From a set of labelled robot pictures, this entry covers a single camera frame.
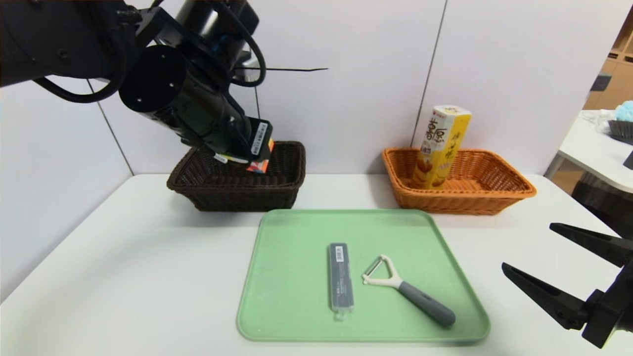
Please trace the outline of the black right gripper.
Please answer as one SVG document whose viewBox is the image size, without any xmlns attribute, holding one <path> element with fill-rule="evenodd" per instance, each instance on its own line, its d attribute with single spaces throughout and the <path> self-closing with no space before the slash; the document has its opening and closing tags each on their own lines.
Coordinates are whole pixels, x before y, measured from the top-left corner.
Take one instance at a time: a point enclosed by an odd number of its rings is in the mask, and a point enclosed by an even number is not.
<svg viewBox="0 0 633 356">
<path fill-rule="evenodd" d="M 549 229 L 611 264 L 622 267 L 606 292 L 595 289 L 581 300 L 547 282 L 501 264 L 504 275 L 567 330 L 583 330 L 583 338 L 599 349 L 616 331 L 633 331 L 633 242 L 564 223 Z"/>
</svg>

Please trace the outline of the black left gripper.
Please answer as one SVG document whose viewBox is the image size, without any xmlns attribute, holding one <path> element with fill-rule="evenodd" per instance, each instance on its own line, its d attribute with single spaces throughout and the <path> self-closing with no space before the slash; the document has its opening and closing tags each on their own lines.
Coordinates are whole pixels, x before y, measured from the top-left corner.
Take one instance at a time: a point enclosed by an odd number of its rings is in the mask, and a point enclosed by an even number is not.
<svg viewBox="0 0 633 356">
<path fill-rule="evenodd" d="M 212 104 L 211 116 L 215 124 L 211 151 L 221 156 L 221 161 L 263 162 L 270 158 L 273 126 L 269 121 L 251 117 L 230 104 Z"/>
</svg>

